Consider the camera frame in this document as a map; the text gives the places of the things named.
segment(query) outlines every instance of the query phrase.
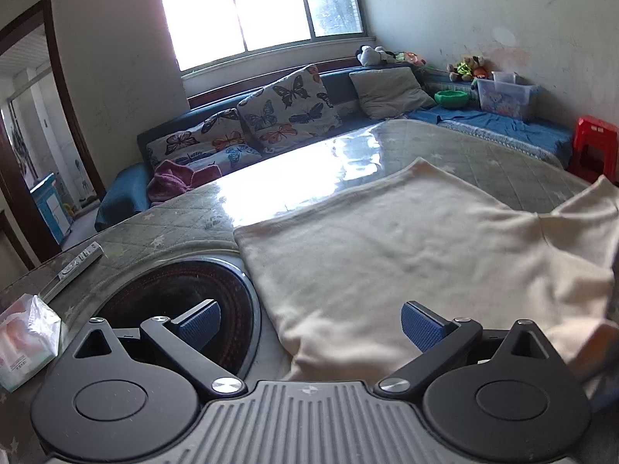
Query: pillow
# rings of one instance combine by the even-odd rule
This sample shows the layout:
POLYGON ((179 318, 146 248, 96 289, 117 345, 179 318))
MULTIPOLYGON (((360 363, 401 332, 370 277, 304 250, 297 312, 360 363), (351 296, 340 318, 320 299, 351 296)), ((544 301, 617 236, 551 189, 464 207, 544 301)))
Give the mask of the pillow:
POLYGON ((146 148, 154 169, 164 160, 187 165, 231 145, 244 144, 238 111, 232 108, 220 111, 190 129, 150 142, 146 148))
POLYGON ((191 162, 188 166, 194 171, 198 171, 205 168, 207 165, 214 164, 219 167, 222 176, 226 176, 226 174, 230 174, 233 171, 255 164, 261 160, 262 155, 254 148, 248 145, 233 145, 225 150, 218 151, 210 157, 191 162))
POLYGON ((267 85, 236 108, 266 153, 289 150, 342 125, 314 65, 267 85))
POLYGON ((410 68, 349 73, 363 112, 372 120, 398 117, 406 111, 435 106, 410 68))

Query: floor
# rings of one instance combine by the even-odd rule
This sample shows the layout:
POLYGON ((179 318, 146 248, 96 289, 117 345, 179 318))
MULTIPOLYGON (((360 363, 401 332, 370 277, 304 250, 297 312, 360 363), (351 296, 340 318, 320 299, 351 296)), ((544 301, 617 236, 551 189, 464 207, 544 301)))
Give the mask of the floor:
POLYGON ((93 235, 97 235, 95 218, 97 217, 98 210, 99 208, 97 207, 73 221, 71 232, 63 242, 63 251, 67 251, 67 249, 78 245, 93 235))

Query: red plastic stool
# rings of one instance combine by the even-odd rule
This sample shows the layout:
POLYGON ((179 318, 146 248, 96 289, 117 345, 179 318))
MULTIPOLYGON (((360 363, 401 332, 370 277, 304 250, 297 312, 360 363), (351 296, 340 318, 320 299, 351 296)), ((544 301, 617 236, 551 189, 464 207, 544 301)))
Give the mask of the red plastic stool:
POLYGON ((595 117, 587 115, 579 118, 574 135, 574 153, 569 162, 568 171, 590 183, 593 183, 600 174, 614 183, 617 173, 618 132, 616 125, 595 117), (583 165, 582 160, 583 156, 586 156, 587 147, 597 148, 602 152, 604 167, 601 173, 583 165))

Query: gray pillow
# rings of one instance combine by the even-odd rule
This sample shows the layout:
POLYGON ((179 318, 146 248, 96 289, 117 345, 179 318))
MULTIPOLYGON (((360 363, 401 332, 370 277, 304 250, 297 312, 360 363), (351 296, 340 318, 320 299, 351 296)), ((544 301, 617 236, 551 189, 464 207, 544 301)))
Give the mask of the gray pillow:
POLYGON ((435 106, 410 68, 385 68, 349 73, 363 112, 373 120, 397 117, 406 111, 435 106))

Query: sofa armrest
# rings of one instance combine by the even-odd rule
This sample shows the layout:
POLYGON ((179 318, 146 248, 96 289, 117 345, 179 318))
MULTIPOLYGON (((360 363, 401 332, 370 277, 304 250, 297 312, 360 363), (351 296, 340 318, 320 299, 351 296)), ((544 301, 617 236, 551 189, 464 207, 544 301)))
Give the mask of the sofa armrest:
POLYGON ((119 172, 99 206, 95 230, 101 232, 150 208, 149 182, 150 172, 143 162, 119 172))

